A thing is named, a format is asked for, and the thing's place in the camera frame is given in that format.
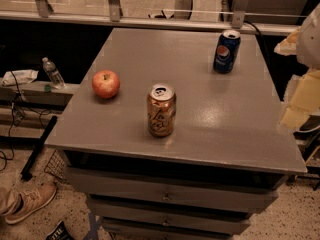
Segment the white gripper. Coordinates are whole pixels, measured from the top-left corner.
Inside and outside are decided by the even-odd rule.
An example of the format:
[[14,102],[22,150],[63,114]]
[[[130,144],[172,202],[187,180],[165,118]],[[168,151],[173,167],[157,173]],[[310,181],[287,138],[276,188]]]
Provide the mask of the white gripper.
[[[320,3],[300,29],[276,45],[274,52],[283,56],[296,54],[299,63],[320,68]],[[293,75],[285,90],[280,124],[298,130],[319,108],[320,70],[309,69],[302,76]]]

